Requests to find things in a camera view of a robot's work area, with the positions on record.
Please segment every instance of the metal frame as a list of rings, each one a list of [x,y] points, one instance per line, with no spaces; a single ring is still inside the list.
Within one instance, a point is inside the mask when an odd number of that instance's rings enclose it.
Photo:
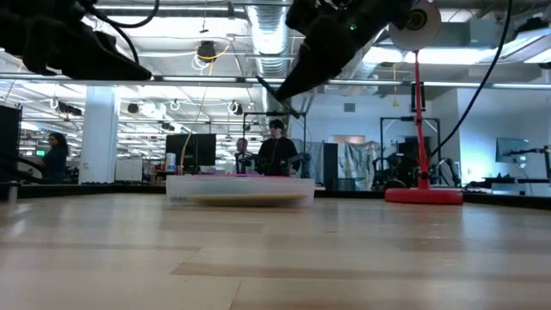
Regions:
[[[0,73],[0,84],[13,80],[14,89],[21,87],[22,83],[57,83],[57,84],[81,84],[81,85],[162,85],[162,86],[219,86],[219,87],[253,87],[261,86],[255,77],[216,77],[216,76],[163,76],[152,77],[148,81],[90,81],[73,80],[65,76],[43,77],[40,74],[33,73]],[[267,77],[264,79],[270,85],[280,85],[285,78]],[[407,86],[414,83],[412,80],[383,80],[383,79],[330,79],[325,84],[339,86]],[[458,89],[476,89],[480,83],[474,82],[446,82],[446,81],[424,81],[425,87],[455,87]],[[533,84],[533,83],[486,83],[485,89],[499,90],[551,90],[551,84]]]
[[[303,139],[302,139],[302,151],[306,152],[306,112],[297,112],[296,114],[304,118]],[[289,112],[244,112],[243,113],[243,139],[245,138],[245,126],[247,124],[248,115],[265,115],[265,116],[290,116],[293,113]]]
[[[388,125],[387,127],[384,127],[384,123],[387,120],[392,120],[393,122]],[[381,117],[380,120],[380,127],[381,127],[381,169],[380,174],[382,175],[384,169],[384,161],[382,160],[385,157],[385,149],[384,149],[384,134],[385,131],[387,131],[396,121],[410,121],[415,122],[415,116],[403,116],[403,117]],[[423,121],[429,125],[429,127],[436,132],[437,142],[438,145],[440,145],[441,136],[440,136],[440,119],[434,118],[434,117],[424,117]],[[436,128],[430,124],[430,121],[434,121],[436,123]],[[442,150],[438,150],[438,163],[442,161]],[[438,182],[442,183],[442,167],[438,167]]]

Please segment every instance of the white pillar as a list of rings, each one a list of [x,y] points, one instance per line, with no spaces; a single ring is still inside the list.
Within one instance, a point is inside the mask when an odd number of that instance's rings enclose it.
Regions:
[[[89,86],[84,111],[79,183],[112,183],[121,101],[114,87]]]

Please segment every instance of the black shirt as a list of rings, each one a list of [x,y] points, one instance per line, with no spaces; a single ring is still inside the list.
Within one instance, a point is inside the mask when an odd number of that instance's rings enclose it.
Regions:
[[[286,176],[289,171],[281,167],[281,161],[297,155],[296,147],[293,141],[285,137],[280,139],[267,139],[260,146],[258,157],[260,166],[265,176]],[[293,170],[300,168],[300,162],[293,164]]]
[[[47,176],[65,173],[65,164],[67,163],[67,150],[63,147],[53,147],[44,156],[44,173]]]

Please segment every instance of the desk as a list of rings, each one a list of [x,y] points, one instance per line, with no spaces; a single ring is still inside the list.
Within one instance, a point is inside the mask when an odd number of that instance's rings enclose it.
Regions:
[[[518,192],[519,195],[526,195],[527,184],[549,183],[548,179],[541,178],[516,178],[516,177],[485,177],[484,183],[489,184],[489,189],[493,191]]]

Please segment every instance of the woman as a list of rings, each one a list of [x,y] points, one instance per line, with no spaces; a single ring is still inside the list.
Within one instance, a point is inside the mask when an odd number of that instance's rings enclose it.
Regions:
[[[39,161],[44,168],[44,178],[52,184],[62,183],[65,179],[65,164],[69,155],[69,146],[61,133],[51,133],[48,137],[50,151]]]

